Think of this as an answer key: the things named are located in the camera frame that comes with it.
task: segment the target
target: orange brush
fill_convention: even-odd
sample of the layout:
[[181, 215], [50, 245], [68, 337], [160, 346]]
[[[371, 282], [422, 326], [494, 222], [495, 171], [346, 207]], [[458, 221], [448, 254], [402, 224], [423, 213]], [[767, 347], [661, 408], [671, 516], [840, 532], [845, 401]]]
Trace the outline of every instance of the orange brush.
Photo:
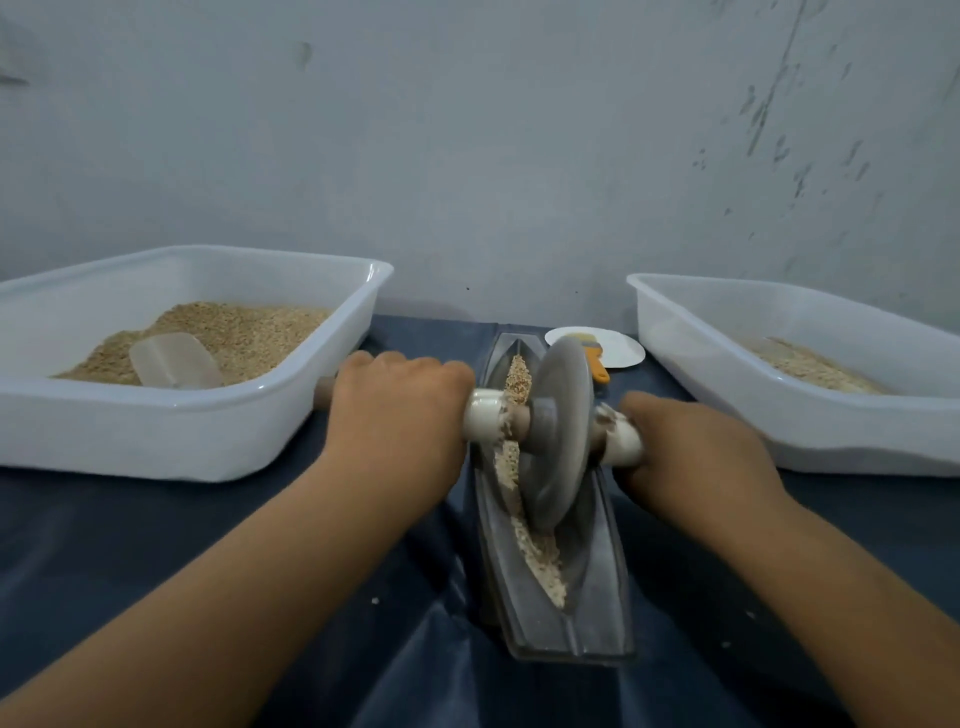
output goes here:
[[567, 336], [577, 339], [583, 344], [584, 352], [587, 353], [587, 362], [589, 362], [590, 365], [590, 375], [593, 376], [593, 381], [598, 384], [609, 384], [610, 373], [600, 362], [600, 357], [603, 356], [603, 347], [600, 346], [600, 342], [597, 341], [596, 336], [591, 333], [569, 333]]

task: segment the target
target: left hand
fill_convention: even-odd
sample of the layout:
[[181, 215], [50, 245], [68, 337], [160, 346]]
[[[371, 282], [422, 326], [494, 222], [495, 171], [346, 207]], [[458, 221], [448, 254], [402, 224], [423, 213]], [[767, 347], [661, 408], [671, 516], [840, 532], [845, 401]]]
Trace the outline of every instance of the left hand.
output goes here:
[[322, 459], [390, 489], [419, 518], [460, 474], [464, 411], [474, 382], [463, 362], [355, 352], [333, 388]]

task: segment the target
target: forearm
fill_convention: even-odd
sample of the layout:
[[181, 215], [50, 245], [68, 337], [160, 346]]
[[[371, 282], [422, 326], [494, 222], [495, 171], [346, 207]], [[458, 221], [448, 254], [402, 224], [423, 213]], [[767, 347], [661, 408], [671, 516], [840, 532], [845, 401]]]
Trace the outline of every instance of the forearm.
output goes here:
[[17, 726], [235, 726], [414, 515], [321, 458], [209, 551], [0, 703]]
[[955, 725], [960, 627], [799, 505], [712, 547], [780, 617], [862, 726]]

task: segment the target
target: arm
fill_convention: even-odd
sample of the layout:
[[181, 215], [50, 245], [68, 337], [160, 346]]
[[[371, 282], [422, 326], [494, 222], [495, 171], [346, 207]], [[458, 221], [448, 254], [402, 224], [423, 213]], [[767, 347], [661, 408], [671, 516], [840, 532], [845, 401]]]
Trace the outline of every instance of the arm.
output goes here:
[[960, 719], [960, 626], [783, 489], [746, 425], [700, 404], [621, 403], [647, 462], [637, 502], [715, 551], [813, 658], [858, 725]]
[[319, 460], [196, 561], [0, 703], [10, 726], [236, 726], [464, 457], [464, 364], [351, 357]]

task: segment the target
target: dark blue tablecloth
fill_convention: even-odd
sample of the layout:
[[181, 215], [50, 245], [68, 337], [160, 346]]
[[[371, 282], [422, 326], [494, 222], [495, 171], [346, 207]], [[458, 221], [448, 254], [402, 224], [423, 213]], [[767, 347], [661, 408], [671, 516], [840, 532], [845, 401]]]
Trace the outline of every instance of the dark blue tablecloth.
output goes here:
[[[365, 347], [479, 369], [493, 324], [377, 316]], [[613, 374], [686, 399], [650, 358]], [[0, 470], [0, 694], [145, 595], [320, 452], [314, 415], [264, 471], [222, 485]], [[793, 495], [960, 618], [960, 484], [786, 473]], [[291, 667], [258, 725], [847, 725], [813, 665], [711, 554], [614, 494], [638, 646], [621, 669], [515, 662], [478, 618], [466, 473]]]

